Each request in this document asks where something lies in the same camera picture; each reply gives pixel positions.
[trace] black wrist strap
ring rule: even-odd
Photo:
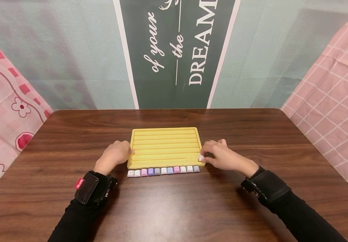
[[[100,204],[108,196],[109,191],[115,188],[117,180],[111,175],[104,176],[89,171],[77,184],[79,185],[76,185],[77,191],[74,194],[77,201],[84,205]]]
[[[248,192],[255,192],[256,196],[265,204],[270,204],[279,197],[291,191],[287,184],[273,172],[259,168],[250,179],[246,178],[241,186]]]

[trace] pink curtain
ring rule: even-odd
[[[0,178],[51,113],[0,51]]]
[[[348,182],[348,23],[282,110]]]

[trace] wood grain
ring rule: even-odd
[[[52,114],[0,180],[0,241],[46,241],[78,178],[134,128],[197,127],[201,142],[225,138],[274,171],[348,240],[348,184],[277,109],[62,110]],[[95,241],[294,241],[243,177],[210,166],[200,173],[126,178],[115,168]]]

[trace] keycap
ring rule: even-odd
[[[181,166],[179,169],[181,169],[181,173],[186,173],[186,166]]]
[[[168,167],[167,174],[174,174],[174,169],[172,167]]]
[[[174,166],[174,174],[181,173],[179,166]]]
[[[193,166],[193,172],[199,172],[200,168],[199,166]]]
[[[135,170],[134,177],[140,177],[140,170]]]
[[[186,167],[187,173],[192,173],[193,172],[193,167],[192,166],[187,166]]]
[[[161,175],[166,175],[167,174],[167,168],[166,167],[162,167],[161,168]]]
[[[141,175],[142,176],[147,176],[147,169],[142,169]]]
[[[153,176],[154,175],[154,168],[149,168],[147,171],[148,176]]]
[[[135,173],[134,170],[129,170],[128,174],[127,174],[127,177],[134,177],[134,173]]]
[[[159,176],[159,175],[161,175],[161,168],[155,168],[154,176]]]

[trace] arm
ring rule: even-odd
[[[208,153],[212,153],[214,157],[205,157],[203,161],[216,168],[238,171],[249,177],[250,182],[256,183],[260,190],[267,191],[268,197],[272,196],[273,199],[267,200],[259,196],[260,203],[284,222],[297,241],[346,241],[324,218],[296,196],[280,178],[276,175],[271,177],[269,171],[264,173],[265,170],[259,168],[254,161],[230,150],[224,139],[218,142],[213,140],[206,142],[201,155],[207,156]]]
[[[115,143],[106,148],[103,155],[97,160],[93,171],[87,173],[87,175],[93,175],[95,178],[98,178],[98,183],[90,199],[86,204],[82,204],[78,199],[73,199],[70,202],[61,220],[52,232],[48,240],[49,242],[87,241],[93,223],[107,203],[106,197],[100,202],[95,200],[107,190],[107,176],[113,168],[128,160],[131,153],[133,151],[130,148],[130,143],[127,141],[115,141]]]

